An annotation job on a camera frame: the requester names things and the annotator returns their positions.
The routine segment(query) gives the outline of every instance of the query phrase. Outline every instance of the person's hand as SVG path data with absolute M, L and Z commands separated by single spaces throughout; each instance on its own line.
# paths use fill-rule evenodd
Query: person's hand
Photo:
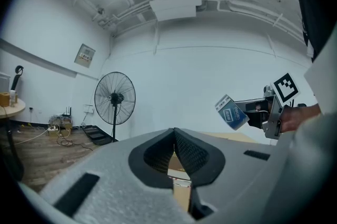
M 289 107 L 285 106 L 281 114 L 281 133 L 295 131 L 305 120 L 317 116 L 321 113 L 318 104 L 310 107 Z

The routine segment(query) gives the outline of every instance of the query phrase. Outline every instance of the white wall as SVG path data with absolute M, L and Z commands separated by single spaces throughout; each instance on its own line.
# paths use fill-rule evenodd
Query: white wall
M 14 0 L 1 27 L 0 71 L 13 78 L 17 65 L 25 67 L 18 92 L 27 109 L 15 119 L 29 122 L 31 106 L 38 115 L 32 122 L 47 123 L 71 106 L 79 125 L 109 54 L 109 36 L 71 0 Z M 96 51 L 89 69 L 74 63 L 82 43 Z
M 134 113 L 116 128 L 119 140 L 169 127 L 233 132 L 216 113 L 215 103 L 224 94 L 234 100 L 262 97 L 263 87 L 285 72 L 294 76 L 301 91 L 295 104 L 316 103 L 303 77 L 311 65 L 306 47 L 254 18 L 201 13 L 163 22 L 155 55 L 154 42 L 153 24 L 125 33 L 115 39 L 103 69 L 126 74 L 136 90 Z M 111 132 L 112 126 L 99 116 L 95 124 Z M 259 129 L 245 125 L 239 131 L 269 143 Z

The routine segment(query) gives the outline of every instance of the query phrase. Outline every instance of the standing fan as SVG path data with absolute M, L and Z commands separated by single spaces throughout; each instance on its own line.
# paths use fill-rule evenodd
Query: standing fan
M 99 81 L 95 90 L 95 107 L 99 116 L 113 125 L 115 142 L 116 125 L 131 116 L 136 103 L 136 92 L 130 79 L 121 72 L 111 72 Z

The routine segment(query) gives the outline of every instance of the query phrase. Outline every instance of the fan pole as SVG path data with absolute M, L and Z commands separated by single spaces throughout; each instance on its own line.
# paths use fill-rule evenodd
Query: fan pole
M 114 124 L 112 128 L 112 142 L 115 142 L 115 131 L 116 131 L 116 117 L 117 117 L 117 104 L 114 104 L 113 107 L 115 108 L 114 111 Z

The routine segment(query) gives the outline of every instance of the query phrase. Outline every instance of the wooden floor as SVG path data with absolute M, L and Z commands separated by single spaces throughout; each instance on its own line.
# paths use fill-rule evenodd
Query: wooden floor
M 18 143 L 33 138 L 44 130 L 25 126 L 13 128 L 12 131 L 14 143 Z M 8 145 L 4 135 L 4 129 L 1 129 L 0 144 L 2 148 Z M 94 145 L 82 130 L 73 130 L 67 139 L 92 150 L 99 147 Z M 39 192 L 57 174 L 92 152 L 80 145 L 63 147 L 58 145 L 56 140 L 56 138 L 43 134 L 32 141 L 15 146 L 25 169 L 22 182 L 36 192 Z

